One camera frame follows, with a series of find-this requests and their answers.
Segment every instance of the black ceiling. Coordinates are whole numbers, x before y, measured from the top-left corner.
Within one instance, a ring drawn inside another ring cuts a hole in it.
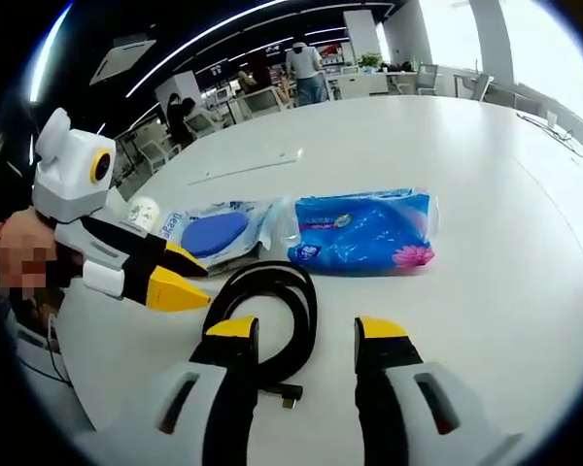
[[[155,2],[76,2],[69,11],[51,49],[51,66],[43,81],[40,103],[33,110],[43,122],[55,107],[63,107],[74,126],[96,131],[106,123],[104,134],[115,137],[154,103],[154,90],[170,76],[186,70],[198,71],[223,58],[293,36],[298,32],[344,26],[346,10],[371,9],[376,20],[394,13],[405,0],[376,0],[369,5],[352,0],[289,0],[242,17],[209,34],[186,48],[150,79],[132,96],[127,92],[140,81],[161,59],[192,37],[220,21],[237,15],[266,0],[218,0],[214,2],[168,1]],[[387,3],[389,5],[372,5]],[[327,8],[348,4],[343,8]],[[302,13],[275,20],[251,29],[258,23],[275,17]],[[215,47],[216,42],[240,32]],[[312,36],[327,40],[342,37],[346,31],[335,31]],[[105,82],[89,86],[91,76],[102,58],[120,37],[146,34],[156,39],[155,45],[128,71]],[[199,76],[207,81],[207,74]]]

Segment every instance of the pink flower print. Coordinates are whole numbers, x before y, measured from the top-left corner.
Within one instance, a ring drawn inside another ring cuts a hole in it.
[[[423,246],[404,246],[402,250],[397,250],[393,256],[396,267],[419,267],[426,265],[434,257],[431,248]]]

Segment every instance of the jeans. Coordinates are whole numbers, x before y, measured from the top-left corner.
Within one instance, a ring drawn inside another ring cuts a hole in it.
[[[319,104],[326,100],[325,84],[322,75],[316,75],[313,78],[296,81],[298,91],[298,102],[300,107],[311,104]]]

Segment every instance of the round blue pad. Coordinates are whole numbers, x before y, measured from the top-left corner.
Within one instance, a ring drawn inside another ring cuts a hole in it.
[[[207,257],[229,246],[248,224],[248,218],[239,212],[200,218],[184,230],[182,248],[194,257]]]

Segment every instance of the white table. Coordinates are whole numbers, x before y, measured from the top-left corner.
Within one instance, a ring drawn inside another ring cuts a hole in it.
[[[301,157],[187,186],[205,167],[277,150]],[[249,464],[362,464],[354,405],[359,314],[403,325],[425,360],[442,363],[479,395],[493,422],[526,433],[521,449],[536,444],[582,388],[583,158],[511,109],[419,96],[296,109],[196,141],[138,194],[167,210],[405,186],[438,198],[435,259],[414,277],[315,277],[317,344],[291,378],[304,385],[304,397],[290,412],[280,399],[259,396]],[[97,428],[117,418],[133,389],[189,358],[204,314],[155,314],[82,282],[70,287],[58,337]],[[292,332],[289,311],[272,298],[251,300],[236,315],[259,317],[264,357]]]

